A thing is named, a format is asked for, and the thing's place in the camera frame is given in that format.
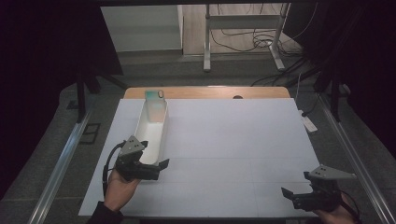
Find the white tabletop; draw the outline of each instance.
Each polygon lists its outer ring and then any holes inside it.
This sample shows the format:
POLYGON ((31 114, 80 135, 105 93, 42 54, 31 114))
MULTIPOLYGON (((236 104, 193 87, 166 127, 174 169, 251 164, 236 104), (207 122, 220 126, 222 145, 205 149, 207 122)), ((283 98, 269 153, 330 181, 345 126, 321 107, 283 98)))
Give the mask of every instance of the white tabletop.
MULTIPOLYGON (((308 217, 281 187, 311 192, 303 171, 318 167, 293 99, 168 99, 158 181, 142 181, 121 210, 132 217, 308 217)), ((81 216, 103 200, 110 150, 134 134, 144 100, 120 100, 81 216)))

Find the aluminum rail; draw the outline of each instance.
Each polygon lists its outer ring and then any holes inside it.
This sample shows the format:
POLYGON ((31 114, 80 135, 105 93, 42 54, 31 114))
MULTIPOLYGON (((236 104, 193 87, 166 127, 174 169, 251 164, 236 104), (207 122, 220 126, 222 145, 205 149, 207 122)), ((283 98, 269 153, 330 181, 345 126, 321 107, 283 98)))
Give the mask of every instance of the aluminum rail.
POLYGON ((91 116, 95 100, 96 96, 90 95, 90 97, 88 97, 87 111, 85 116, 83 117, 82 121, 80 123, 76 123, 75 127, 73 128, 73 131, 71 132, 69 139, 64 146, 64 150, 62 151, 62 154, 59 157, 52 174, 50 175, 49 181, 47 182, 47 185, 35 206, 35 210, 30 216, 28 221, 29 224, 44 222, 47 213, 50 210, 50 206, 52 205, 53 199, 55 198, 62 180, 64 179, 64 174, 66 173, 67 167, 73 157, 79 138, 82 136, 85 126, 88 123, 88 119, 91 116))
POLYGON ((322 109, 326 114, 326 117, 330 124, 332 125, 332 129, 336 134, 338 140, 340 141, 356 175, 358 176, 361 184, 366 190, 367 195, 369 196, 375 211, 378 213, 379 218, 384 224, 395 224, 395 217, 389 209, 388 203, 382 195, 381 191, 378 188, 378 185, 374 182, 373 178, 370 176, 367 168, 364 166, 357 150, 353 146, 352 142, 347 136, 346 131, 344 130, 341 122, 337 122, 335 118, 332 116, 332 112, 329 109, 329 102, 319 96, 320 102, 322 103, 322 109))

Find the white tray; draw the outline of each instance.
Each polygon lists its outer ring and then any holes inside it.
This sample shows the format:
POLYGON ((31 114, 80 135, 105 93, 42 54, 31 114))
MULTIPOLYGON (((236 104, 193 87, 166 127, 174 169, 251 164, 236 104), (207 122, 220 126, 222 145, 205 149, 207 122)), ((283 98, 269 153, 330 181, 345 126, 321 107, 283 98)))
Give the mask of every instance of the white tray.
POLYGON ((140 162, 158 165, 163 154, 163 139, 166 137, 168 106, 163 97, 163 91, 146 91, 146 101, 143 103, 134 136, 139 141, 148 141, 143 150, 140 162))

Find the human hand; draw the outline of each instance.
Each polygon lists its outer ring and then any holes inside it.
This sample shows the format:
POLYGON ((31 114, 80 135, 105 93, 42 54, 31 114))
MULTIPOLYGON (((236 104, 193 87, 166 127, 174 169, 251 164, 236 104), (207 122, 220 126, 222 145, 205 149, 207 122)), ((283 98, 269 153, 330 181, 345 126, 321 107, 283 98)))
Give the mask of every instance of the human hand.
MULTIPOLYGON (((343 201, 349 205, 347 202, 347 198, 344 194, 341 194, 343 201)), ((341 205, 338 205, 336 209, 331 211, 330 213, 322 211, 322 210, 315 210, 313 211, 317 214, 321 221, 324 224, 354 224, 353 216, 341 205)))
POLYGON ((114 212, 119 212, 134 196, 139 183, 140 179, 126 181, 117 170, 112 170, 108 178, 104 205, 114 212))

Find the black cable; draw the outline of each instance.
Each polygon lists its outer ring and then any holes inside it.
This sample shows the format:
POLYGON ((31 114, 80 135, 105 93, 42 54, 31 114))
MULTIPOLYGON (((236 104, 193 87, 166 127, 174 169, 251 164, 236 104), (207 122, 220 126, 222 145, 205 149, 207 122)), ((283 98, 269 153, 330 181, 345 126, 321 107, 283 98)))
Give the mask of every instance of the black cable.
POLYGON ((295 62, 292 66, 290 66, 288 69, 286 69, 285 71, 282 72, 282 74, 277 77, 274 81, 272 86, 275 86, 275 83, 282 78, 283 76, 285 76, 287 73, 290 73, 296 69, 298 69, 299 67, 303 66, 303 64, 305 64, 308 60, 306 58, 300 58, 297 62, 295 62))
POLYGON ((259 81, 263 81, 263 80, 265 80, 265 79, 268 79, 268 78, 271 78, 271 77, 277 77, 277 76, 279 76, 279 75, 259 78, 259 79, 257 79, 256 81, 254 81, 254 82, 250 85, 250 87, 253 87, 253 86, 254 86, 256 83, 258 83, 259 81))
MULTIPOLYGON (((321 45, 317 45, 312 50, 312 53, 306 53, 307 55, 305 57, 310 58, 311 63, 315 64, 316 66, 306 71, 302 76, 303 79, 316 74, 324 67, 331 66, 330 63, 335 63, 332 60, 334 57, 334 51, 331 49, 331 47, 333 47, 333 42, 337 39, 336 37, 340 35, 339 33, 346 26, 348 19, 349 17, 345 16, 342 19, 343 22, 339 22, 339 24, 334 29, 332 29, 332 31, 328 35, 326 35, 326 38, 324 39, 324 41, 322 41, 321 45)), ((294 79, 286 83, 285 87, 291 87, 296 83, 297 81, 294 79)))
POLYGON ((279 40, 279 43, 277 45, 278 47, 278 51, 282 56, 285 57, 302 57, 303 56, 303 52, 302 51, 286 51, 283 48, 283 42, 279 40))
POLYGON ((273 11, 274 11, 274 12, 275 12, 275 14, 276 14, 277 12, 276 12, 276 10, 275 10, 274 6, 272 5, 272 3, 271 3, 271 8, 273 9, 273 11))
POLYGON ((250 12, 250 10, 251 10, 251 6, 252 6, 253 4, 250 4, 250 6, 248 7, 248 11, 247 11, 247 14, 250 12))
POLYGON ((319 97, 320 97, 320 93, 318 94, 318 98, 317 98, 317 100, 315 101, 315 103, 314 103, 314 105, 312 106, 312 108, 311 108, 310 110, 306 111, 306 112, 303 112, 303 114, 301 114, 301 116, 306 117, 308 114, 310 114, 310 113, 315 109, 315 107, 317 106, 319 97))
POLYGON ((355 208, 356 208, 357 216, 358 216, 358 218, 360 219, 360 217, 361 217, 361 211, 359 210, 359 207, 358 207, 358 204, 356 203, 356 201, 352 198, 352 196, 350 196, 350 194, 346 193, 345 191, 340 190, 340 189, 339 189, 339 191, 341 191, 342 193, 344 193, 344 194, 353 202, 353 204, 354 204, 354 206, 355 206, 355 208))
POLYGON ((273 82, 273 81, 265 82, 265 83, 263 83, 262 85, 265 86, 265 85, 267 85, 267 84, 269 84, 269 83, 271 83, 271 82, 273 82))
POLYGON ((123 147, 125 145, 126 141, 123 141, 122 143, 117 144, 110 152, 110 154, 107 157, 106 165, 103 167, 103 173, 102 173, 102 184, 103 184, 103 195, 106 196, 106 191, 107 191, 107 172, 109 171, 108 165, 110 164, 111 157, 113 156, 114 152, 117 150, 119 147, 123 147))
MULTIPOLYGON (((263 6, 264 6, 264 4, 262 4, 262 7, 260 8, 260 14, 262 14, 263 6)), ((223 14, 223 10, 222 10, 220 4, 218 4, 218 14, 219 14, 219 15, 223 14)), ((258 32, 256 32, 256 29, 254 29, 252 32, 244 32, 244 33, 238 33, 238 34, 226 34, 226 33, 224 33, 224 31, 221 29, 221 32, 222 32, 224 35, 229 35, 229 36, 253 34, 253 39, 252 39, 252 41, 253 41, 253 48, 252 48, 252 49, 235 49, 235 48, 232 48, 232 47, 230 47, 230 46, 227 46, 227 45, 224 45, 224 44, 220 44, 220 43, 219 43, 218 41, 216 41, 216 39, 214 38, 212 31, 210 31, 210 32, 211 32, 213 41, 214 41, 216 44, 218 44, 218 45, 220 45, 220 46, 222 46, 222 47, 224 47, 224 48, 227 48, 227 49, 232 49, 232 50, 239 51, 239 52, 248 52, 248 51, 252 51, 252 50, 254 50, 254 49, 263 49, 263 48, 269 47, 270 45, 268 44, 268 41, 271 41, 271 42, 272 42, 273 39, 259 39, 258 36, 263 36, 263 35, 255 35, 255 34, 257 34, 257 33, 265 33, 265 32, 273 32, 273 31, 275 31, 275 30, 265 30, 265 31, 258 31, 258 32)))
MULTIPOLYGON (((312 17, 311 17, 309 23, 305 26, 305 28, 304 28, 299 34, 295 35, 294 37, 290 38, 289 40, 287 40, 287 41, 285 41, 285 42, 288 42, 288 41, 290 41, 290 40, 293 40, 293 39, 295 39, 296 37, 300 36, 302 33, 305 32, 305 30, 310 26, 312 20, 314 19, 314 16, 315 16, 315 13, 316 13, 316 11, 317 11, 317 8, 318 8, 318 3, 315 5, 315 9, 314 9, 314 12, 312 13, 312 17)), ((283 48, 283 43, 282 43, 281 41, 279 41, 279 43, 280 43, 280 46, 278 45, 278 51, 279 51, 279 53, 281 53, 283 56, 286 56, 286 57, 301 56, 301 54, 302 54, 301 52, 297 52, 297 53, 296 53, 296 52, 292 52, 292 53, 286 52, 286 51, 284 50, 284 48, 283 48)))
POLYGON ((355 210, 353 210, 344 201, 341 201, 341 206, 343 206, 348 211, 348 213, 353 216, 353 218, 355 219, 356 223, 361 224, 361 218, 358 216, 358 214, 355 212, 355 210))
POLYGON ((227 49, 233 49, 233 50, 239 51, 239 52, 248 52, 248 51, 252 51, 252 50, 254 50, 254 49, 257 48, 257 47, 253 47, 252 49, 235 49, 235 48, 232 48, 232 47, 230 47, 230 46, 220 44, 218 41, 216 41, 215 37, 213 36, 212 30, 210 30, 210 34, 212 35, 212 39, 213 39, 213 41, 214 41, 216 44, 218 44, 218 45, 220 45, 220 46, 222 46, 222 47, 224 47, 224 48, 227 48, 227 49))

